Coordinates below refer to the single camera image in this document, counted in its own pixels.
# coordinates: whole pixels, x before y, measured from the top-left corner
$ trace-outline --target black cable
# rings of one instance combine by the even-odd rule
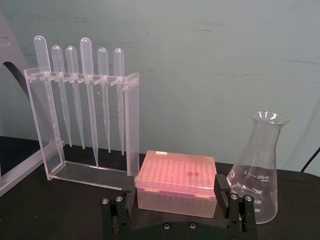
[[[315,151],[315,153],[312,155],[312,157],[309,159],[309,161],[306,162],[306,164],[304,165],[304,167],[301,170],[301,173],[303,173],[306,170],[306,168],[313,161],[313,159],[315,159],[315,157],[318,155],[318,153],[320,153],[320,147],[318,148],[317,151]]]

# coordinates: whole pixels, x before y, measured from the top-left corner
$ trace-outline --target erlenmeyer flask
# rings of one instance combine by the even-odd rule
[[[257,224],[271,221],[278,211],[276,145],[288,119],[275,112],[253,114],[253,129],[240,159],[227,176],[231,192],[254,198]]]

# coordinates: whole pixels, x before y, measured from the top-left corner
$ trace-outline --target plastic pipette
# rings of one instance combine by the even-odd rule
[[[103,117],[104,117],[104,129],[106,139],[108,143],[109,153],[110,149],[110,115],[109,115],[109,100],[108,100],[108,86],[105,81],[108,80],[109,76],[109,60],[108,51],[104,47],[98,49],[98,68],[99,75],[101,77],[101,91],[102,91],[102,106],[103,106]]]
[[[43,36],[38,35],[34,37],[33,43],[34,43],[35,54],[36,54],[36,59],[38,61],[40,73],[44,75],[46,78],[49,78],[51,74],[51,67],[50,67],[49,54],[48,54],[48,48],[47,48],[47,41]],[[60,160],[62,160],[63,159],[62,158],[62,142],[60,138],[59,125],[58,125],[56,106],[54,101],[54,94],[52,92],[51,81],[46,79],[44,81],[44,85],[45,85],[45,92],[46,92],[48,105],[49,105],[54,141],[59,154],[59,158]]]
[[[92,83],[90,82],[92,81],[92,78],[94,75],[94,62],[92,58],[91,40],[89,38],[84,37],[80,40],[80,52],[81,52],[82,72],[86,80],[86,90],[87,90],[88,102],[89,102],[93,154],[94,154],[96,167],[99,167],[98,136],[97,136],[97,124],[96,124],[94,88],[92,86]]]
[[[77,50],[74,46],[68,46],[65,49],[65,54],[66,54],[66,62],[68,65],[68,72],[70,77],[73,79],[72,89],[73,89],[73,98],[74,98],[74,105],[75,105],[76,122],[78,123],[78,129],[80,133],[82,148],[85,149],[84,125],[82,122],[79,83],[77,81],[78,75],[79,75]]]
[[[69,108],[68,108],[68,102],[67,102],[67,93],[66,93],[65,83],[63,82],[63,77],[65,74],[65,63],[64,63],[62,48],[58,45],[54,45],[51,48],[51,54],[52,54],[54,72],[59,77],[58,85],[59,85],[63,119],[64,119],[65,128],[66,128],[66,133],[68,135],[69,145],[70,147],[72,147],[71,131],[70,131],[70,115],[69,115]]]
[[[124,96],[121,84],[125,77],[124,51],[117,48],[113,51],[114,76],[117,78],[116,91],[118,95],[118,125],[121,142],[121,153],[124,155],[124,135],[125,135],[125,118],[124,118]]]

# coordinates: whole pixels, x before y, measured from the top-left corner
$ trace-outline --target screw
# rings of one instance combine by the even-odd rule
[[[237,196],[236,194],[231,194],[230,197],[231,197],[232,199],[234,199],[234,200],[238,199],[238,196]]]
[[[117,202],[121,202],[122,199],[123,199],[122,196],[117,196],[115,200],[116,200]]]
[[[252,201],[252,197],[249,196],[249,195],[246,195],[244,198],[245,198],[245,200],[247,200],[248,202],[251,202],[251,201]]]
[[[194,230],[194,229],[197,228],[197,224],[196,224],[195,222],[190,222],[190,223],[189,223],[189,227],[190,227],[192,230]]]
[[[168,222],[164,223],[162,226],[165,230],[169,230],[171,228],[171,225]]]
[[[102,199],[102,204],[107,204],[108,202],[109,202],[109,199],[108,198],[104,198],[104,199]]]

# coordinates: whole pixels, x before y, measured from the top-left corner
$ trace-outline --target pipette tip box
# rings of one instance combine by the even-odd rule
[[[150,150],[137,177],[138,207],[212,218],[216,173],[213,157]]]

